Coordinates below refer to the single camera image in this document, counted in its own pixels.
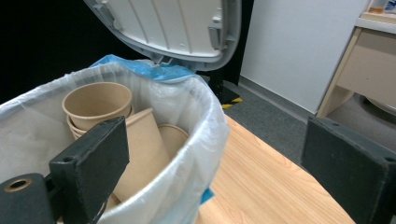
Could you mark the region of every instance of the garbage bag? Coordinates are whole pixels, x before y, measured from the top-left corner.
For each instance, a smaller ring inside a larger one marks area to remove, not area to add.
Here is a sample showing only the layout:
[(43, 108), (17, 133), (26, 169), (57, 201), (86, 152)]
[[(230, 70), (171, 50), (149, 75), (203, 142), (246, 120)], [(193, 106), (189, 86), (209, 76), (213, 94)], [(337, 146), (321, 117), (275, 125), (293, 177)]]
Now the garbage bag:
[[(0, 182), (29, 173), (48, 175), (48, 162), (74, 141), (63, 98), (89, 83), (117, 82), (132, 91), (135, 112), (152, 107), (157, 123), (176, 125), (190, 137), (153, 181), (105, 212), (99, 223), (192, 223), (219, 167), (229, 126), (200, 76), (186, 76), (183, 70), (184, 76), (155, 80), (145, 71), (152, 69), (160, 76), (166, 66), (136, 62), (136, 69), (114, 61), (98, 63), (0, 105)], [(140, 63), (149, 65), (148, 70), (139, 70)]]

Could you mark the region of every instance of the open lid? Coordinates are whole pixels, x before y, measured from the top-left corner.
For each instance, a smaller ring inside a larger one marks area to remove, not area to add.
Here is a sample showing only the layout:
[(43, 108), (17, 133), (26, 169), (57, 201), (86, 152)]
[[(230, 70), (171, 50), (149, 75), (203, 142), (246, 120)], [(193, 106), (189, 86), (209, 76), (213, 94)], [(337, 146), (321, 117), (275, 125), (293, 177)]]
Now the open lid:
[(117, 38), (155, 63), (216, 70), (239, 40), (241, 0), (84, 2)]

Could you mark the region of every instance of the wooden table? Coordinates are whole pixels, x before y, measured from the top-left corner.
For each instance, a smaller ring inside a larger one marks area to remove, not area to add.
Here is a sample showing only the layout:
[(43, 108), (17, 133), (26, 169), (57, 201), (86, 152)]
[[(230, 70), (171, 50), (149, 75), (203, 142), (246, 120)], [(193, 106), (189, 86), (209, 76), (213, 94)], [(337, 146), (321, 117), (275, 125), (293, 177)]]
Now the wooden table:
[(197, 223), (354, 223), (318, 181), (227, 117), (230, 135)]

